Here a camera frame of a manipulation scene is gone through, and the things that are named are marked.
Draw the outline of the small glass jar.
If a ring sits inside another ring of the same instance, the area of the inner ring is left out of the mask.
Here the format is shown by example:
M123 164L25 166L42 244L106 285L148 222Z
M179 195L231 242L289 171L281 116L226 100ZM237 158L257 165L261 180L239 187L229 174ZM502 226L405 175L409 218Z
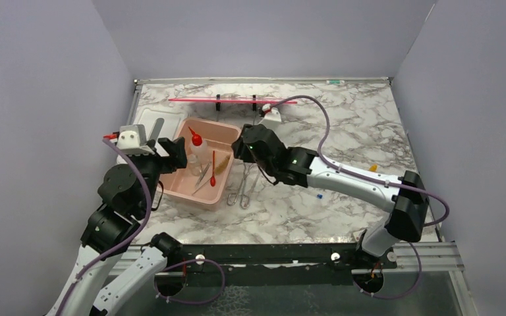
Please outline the small glass jar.
M192 176L199 176L202 172L202 164L195 154L190 154L187 156L187 172Z

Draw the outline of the metal tweezers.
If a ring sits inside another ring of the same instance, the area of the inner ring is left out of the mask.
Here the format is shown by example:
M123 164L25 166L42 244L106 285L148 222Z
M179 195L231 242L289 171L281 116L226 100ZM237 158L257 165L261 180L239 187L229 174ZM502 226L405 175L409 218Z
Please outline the metal tweezers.
M191 193L191 196L195 196L207 184L206 176L210 175L212 171L213 163L209 162L199 175L195 190Z

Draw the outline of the metal crucible tongs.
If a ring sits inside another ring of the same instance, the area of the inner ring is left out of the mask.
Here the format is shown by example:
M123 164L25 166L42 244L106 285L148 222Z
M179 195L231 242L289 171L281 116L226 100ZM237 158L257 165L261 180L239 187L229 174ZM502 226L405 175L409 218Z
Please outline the metal crucible tongs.
M237 191L230 193L227 197L226 204L228 206L234 206L237 202L239 202L239 206L241 209L247 209L249 207L250 196L245 192L245 188L248 176L251 173L253 166L254 166L253 164L246 164L246 163L244 164L242 178L240 180Z

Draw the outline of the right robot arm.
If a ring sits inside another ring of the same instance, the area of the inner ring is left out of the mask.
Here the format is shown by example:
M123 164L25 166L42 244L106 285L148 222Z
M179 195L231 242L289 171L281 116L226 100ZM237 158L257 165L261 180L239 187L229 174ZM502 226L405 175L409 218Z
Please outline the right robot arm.
M331 190L385 211L388 216L367 228L354 249L354 260L361 267L377 263L399 241L421 240L429 199L415 172L395 176L342 165L311 149L287 147L261 124L244 125L231 148L236 159L257 164L277 183Z

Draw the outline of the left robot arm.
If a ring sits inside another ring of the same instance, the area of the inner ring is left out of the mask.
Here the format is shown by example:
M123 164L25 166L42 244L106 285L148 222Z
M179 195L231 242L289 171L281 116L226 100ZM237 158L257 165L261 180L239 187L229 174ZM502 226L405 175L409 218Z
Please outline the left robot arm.
M129 144L128 136L112 134L102 141L125 163L105 173L98 189L102 203L88 219L73 270L48 315L115 315L155 272L181 261L181 243L161 233L144 257L106 281L150 219L161 174L185 168L187 158L183 137Z

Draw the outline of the bristle tube brush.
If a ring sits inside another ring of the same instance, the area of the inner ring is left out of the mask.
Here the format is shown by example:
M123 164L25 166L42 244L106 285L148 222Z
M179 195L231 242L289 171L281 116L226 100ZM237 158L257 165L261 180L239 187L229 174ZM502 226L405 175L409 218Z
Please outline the bristle tube brush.
M221 175L221 174L223 174L225 172L225 169L229 165L229 162L230 162L231 158L232 157L230 155L227 155L225 158L222 159L222 161L220 163L218 163L216 165L216 167L214 169L216 176Z

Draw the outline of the wash bottle red cap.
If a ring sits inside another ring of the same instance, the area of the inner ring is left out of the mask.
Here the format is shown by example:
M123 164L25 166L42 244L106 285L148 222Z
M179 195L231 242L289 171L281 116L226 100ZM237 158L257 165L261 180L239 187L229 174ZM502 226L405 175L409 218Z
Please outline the wash bottle red cap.
M190 149L191 152L197 156L198 160L201 164L206 164L210 161L210 152L208 149L208 145L206 141L195 132L191 127L188 128L190 130L191 136L191 144Z

